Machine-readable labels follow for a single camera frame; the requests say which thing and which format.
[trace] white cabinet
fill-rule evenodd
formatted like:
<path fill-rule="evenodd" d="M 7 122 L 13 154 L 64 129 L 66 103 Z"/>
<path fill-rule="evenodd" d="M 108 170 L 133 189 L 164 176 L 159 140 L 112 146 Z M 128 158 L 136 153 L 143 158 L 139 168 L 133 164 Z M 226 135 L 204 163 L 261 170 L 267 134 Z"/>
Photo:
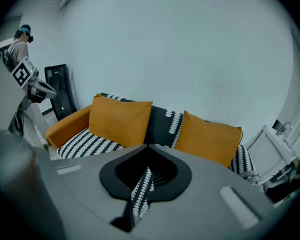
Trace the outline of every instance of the white cabinet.
<path fill-rule="evenodd" d="M 267 125 L 248 152 L 262 183 L 271 179 L 296 158 L 282 138 L 276 136 L 276 131 Z"/>

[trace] person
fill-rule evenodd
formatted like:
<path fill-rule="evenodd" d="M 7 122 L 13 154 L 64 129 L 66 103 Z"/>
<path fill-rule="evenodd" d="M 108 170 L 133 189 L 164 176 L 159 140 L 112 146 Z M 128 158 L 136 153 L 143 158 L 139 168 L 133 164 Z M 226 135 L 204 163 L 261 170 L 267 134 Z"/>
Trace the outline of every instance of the person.
<path fill-rule="evenodd" d="M 14 42 L 7 50 L 12 58 L 12 68 L 15 68 L 24 57 L 29 57 L 27 42 L 30 38 L 31 27 L 29 25 L 22 25 L 15 32 Z"/>
<path fill-rule="evenodd" d="M 28 45 L 27 43 L 32 42 L 33 37 L 31 36 L 31 27 L 27 24 L 22 25 L 14 35 L 14 42 L 8 48 L 8 53 L 12 59 L 13 69 L 19 64 L 19 62 L 26 56 L 29 57 Z M 33 147 L 45 147 L 43 145 L 36 128 L 38 129 L 40 135 L 44 138 L 45 132 L 49 128 L 49 125 L 42 115 L 37 103 L 32 103 L 27 110 L 24 111 L 24 136 L 27 141 Z"/>

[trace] orange pillow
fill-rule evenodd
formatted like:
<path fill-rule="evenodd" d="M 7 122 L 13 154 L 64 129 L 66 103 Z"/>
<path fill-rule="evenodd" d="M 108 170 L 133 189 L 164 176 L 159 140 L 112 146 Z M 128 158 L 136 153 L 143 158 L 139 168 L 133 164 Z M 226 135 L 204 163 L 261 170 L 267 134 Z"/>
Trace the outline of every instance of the orange pillow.
<path fill-rule="evenodd" d="M 89 132 L 125 148 L 144 143 L 152 101 L 122 102 L 97 94 L 89 115 Z"/>
<path fill-rule="evenodd" d="M 175 149 L 230 166 L 241 140 L 241 127 L 207 122 L 184 111 Z"/>

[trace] backrest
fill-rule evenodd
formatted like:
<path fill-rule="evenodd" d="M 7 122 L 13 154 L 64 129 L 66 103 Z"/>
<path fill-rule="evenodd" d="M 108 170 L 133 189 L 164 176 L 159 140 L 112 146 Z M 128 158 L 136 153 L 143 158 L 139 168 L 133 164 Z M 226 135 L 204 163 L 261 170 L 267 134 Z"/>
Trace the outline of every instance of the backrest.
<path fill-rule="evenodd" d="M 122 97 L 100 93 L 104 97 L 108 97 L 122 102 L 133 102 L 134 100 Z M 145 133 L 144 144 L 159 144 L 173 148 L 178 139 L 183 120 L 183 114 L 161 107 L 152 106 L 148 126 Z"/>

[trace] sofa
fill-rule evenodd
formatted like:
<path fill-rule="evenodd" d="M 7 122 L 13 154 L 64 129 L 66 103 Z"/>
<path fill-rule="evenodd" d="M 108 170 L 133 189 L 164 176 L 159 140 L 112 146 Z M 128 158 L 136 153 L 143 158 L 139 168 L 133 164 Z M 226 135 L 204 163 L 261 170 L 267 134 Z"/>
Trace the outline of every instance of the sofa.
<path fill-rule="evenodd" d="M 101 93 L 102 96 L 122 102 L 133 100 Z M 47 141 L 61 159 L 94 156 L 124 149 L 124 146 L 89 132 L 89 115 L 92 105 L 60 120 L 45 133 Z M 152 105 L 144 144 L 174 148 L 183 122 L 183 114 Z M 239 144 L 229 170 L 263 192 L 260 177 L 246 148 Z"/>

